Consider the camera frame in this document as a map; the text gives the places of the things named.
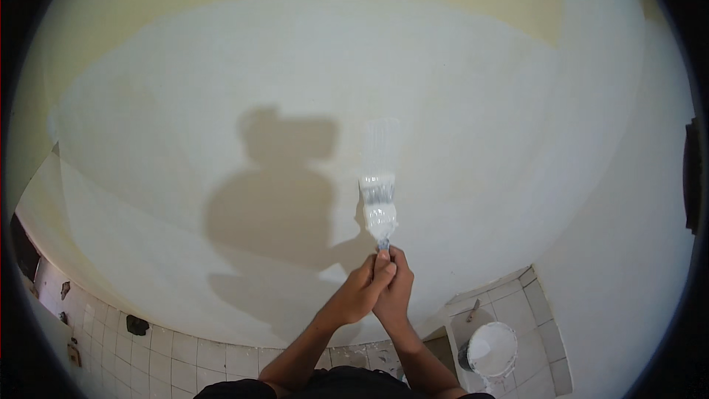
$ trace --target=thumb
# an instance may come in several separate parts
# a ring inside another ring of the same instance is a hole
[[[371,291],[376,296],[379,296],[379,293],[381,293],[382,290],[386,288],[389,283],[391,283],[391,280],[394,278],[395,274],[396,264],[394,262],[390,262],[387,266],[374,273],[374,279],[367,287],[367,290]]]

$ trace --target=black shirt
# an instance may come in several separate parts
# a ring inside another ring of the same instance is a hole
[[[206,386],[194,399],[276,399],[276,392],[255,379],[220,382]],[[412,391],[405,383],[381,371],[370,371],[353,366],[337,366],[331,370],[315,370],[308,384],[288,399],[367,398],[367,399],[424,399],[425,395]],[[494,399],[487,393],[461,396],[465,399]]]

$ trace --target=person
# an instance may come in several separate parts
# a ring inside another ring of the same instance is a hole
[[[403,251],[394,246],[370,255],[326,302],[305,331],[258,379],[206,386],[195,399],[315,399],[315,398],[492,398],[468,394],[456,377],[426,348],[407,309],[413,273]],[[337,366],[314,370],[332,334],[345,324],[374,312],[394,343],[405,383],[383,371]]]

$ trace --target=hand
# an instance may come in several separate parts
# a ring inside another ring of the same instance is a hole
[[[408,267],[403,251],[395,246],[390,246],[388,253],[386,250],[381,250],[377,254],[374,270],[384,268],[389,265],[389,262],[396,265],[396,274],[391,283],[381,291],[372,310],[387,333],[408,324],[406,311],[413,285],[413,273]]]
[[[345,283],[315,316],[315,322],[325,328],[337,329],[356,323],[371,311],[379,293],[386,289],[396,273],[396,265],[388,260],[377,265],[375,270],[376,257],[374,254],[368,256],[362,266],[350,273]]]

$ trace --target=paint bucket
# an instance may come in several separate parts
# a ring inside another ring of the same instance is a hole
[[[507,377],[517,360],[517,335],[507,324],[484,324],[460,347],[458,363],[483,378]]]

